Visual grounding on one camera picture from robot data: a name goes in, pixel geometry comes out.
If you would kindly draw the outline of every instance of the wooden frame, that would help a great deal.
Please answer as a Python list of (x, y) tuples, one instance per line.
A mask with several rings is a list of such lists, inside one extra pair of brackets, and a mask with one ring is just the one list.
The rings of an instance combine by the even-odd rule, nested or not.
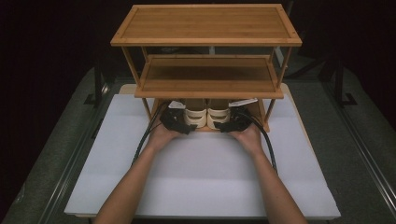
[[(121, 47), (136, 81), (135, 97), (151, 118), (146, 98), (271, 99), (255, 116), (269, 132), (268, 119), (280, 89), (291, 48), (302, 41), (279, 4), (134, 5), (111, 45)], [(128, 47), (141, 47), (141, 77)], [(159, 55), (146, 47), (272, 47), (270, 55)], [(288, 47), (277, 74), (275, 47)]]

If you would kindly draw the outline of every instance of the black cable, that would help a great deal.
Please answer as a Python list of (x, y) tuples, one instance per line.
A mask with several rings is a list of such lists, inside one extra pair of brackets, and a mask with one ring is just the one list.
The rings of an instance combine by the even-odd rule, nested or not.
[(264, 128), (262, 127), (262, 125), (261, 125), (257, 120), (253, 119), (251, 116), (249, 116), (249, 115), (247, 115), (247, 114), (245, 114), (245, 113), (239, 112), (239, 111), (237, 111), (236, 114), (237, 114), (237, 115), (240, 115), (240, 116), (243, 116), (243, 117), (245, 117), (245, 118), (251, 120), (251, 121), (259, 128), (260, 132), (262, 132), (262, 135), (263, 135), (264, 138), (265, 138), (265, 142), (267, 143), (268, 150), (269, 150), (269, 152), (270, 152), (270, 157), (271, 157), (272, 166), (273, 166), (274, 170), (275, 170), (276, 173), (277, 173), (277, 169), (276, 169), (276, 160), (275, 160), (274, 150), (273, 150), (273, 148), (272, 148), (271, 141), (270, 141), (270, 138), (268, 137), (267, 132), (264, 130)]
[(147, 127), (146, 131), (144, 132), (144, 134), (143, 134), (143, 136), (142, 136), (142, 139), (141, 139), (140, 142), (139, 142), (139, 145), (137, 146), (136, 153), (134, 154), (134, 159), (132, 160), (132, 165), (134, 164), (134, 162), (135, 162), (135, 161), (137, 160), (137, 158), (139, 157), (139, 155), (140, 155), (140, 150), (142, 149), (142, 146), (143, 146), (143, 144), (145, 143), (146, 138), (149, 136), (149, 133), (150, 133), (153, 129), (155, 129), (156, 127), (158, 127), (158, 125), (157, 125), (157, 126), (155, 126), (154, 128), (151, 129), (152, 125), (154, 124), (155, 119), (158, 117), (158, 114), (159, 114), (160, 111), (163, 109), (163, 106), (164, 106), (164, 105), (167, 105), (167, 104), (169, 104), (169, 102), (163, 102), (162, 104), (160, 104), (160, 105), (157, 107), (157, 110), (155, 111), (154, 116), (152, 117), (151, 121), (149, 122), (148, 127)]

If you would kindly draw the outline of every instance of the two-tier bamboo shelf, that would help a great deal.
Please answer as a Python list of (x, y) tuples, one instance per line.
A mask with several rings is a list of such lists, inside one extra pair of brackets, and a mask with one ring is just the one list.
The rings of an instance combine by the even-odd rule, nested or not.
[[(111, 40), (121, 47), (137, 85), (135, 97), (146, 98), (270, 99), (250, 111), (268, 119), (280, 89), (291, 47), (302, 41), (279, 4), (134, 5)], [(272, 47), (269, 55), (148, 54), (146, 47)], [(128, 47), (141, 47), (146, 64), (141, 77)], [(288, 47), (278, 74), (275, 47)]]

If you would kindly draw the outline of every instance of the white table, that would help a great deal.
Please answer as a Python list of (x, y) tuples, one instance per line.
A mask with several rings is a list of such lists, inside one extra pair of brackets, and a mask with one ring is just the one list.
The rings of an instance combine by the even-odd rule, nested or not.
[[(290, 92), (282, 85), (288, 93), (276, 102), (268, 133), (279, 176), (308, 219), (340, 217)], [(97, 214), (130, 167), (147, 124), (141, 99), (114, 96), (66, 214)], [(262, 143), (266, 150), (264, 138)], [(226, 133), (190, 133), (164, 148), (153, 163), (136, 215), (266, 217), (251, 160)]]

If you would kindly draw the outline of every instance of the dark background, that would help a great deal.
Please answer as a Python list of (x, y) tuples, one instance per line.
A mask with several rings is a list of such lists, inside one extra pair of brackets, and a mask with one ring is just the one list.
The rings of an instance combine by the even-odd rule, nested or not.
[[(18, 194), (78, 83), (98, 62), (105, 78), (128, 73), (109, 42), (133, 4), (282, 3), (289, 1), (0, 1), (0, 220)], [(306, 33), (301, 50), (334, 50), (389, 123), (396, 127), (390, 1), (297, 0), (290, 15)]]

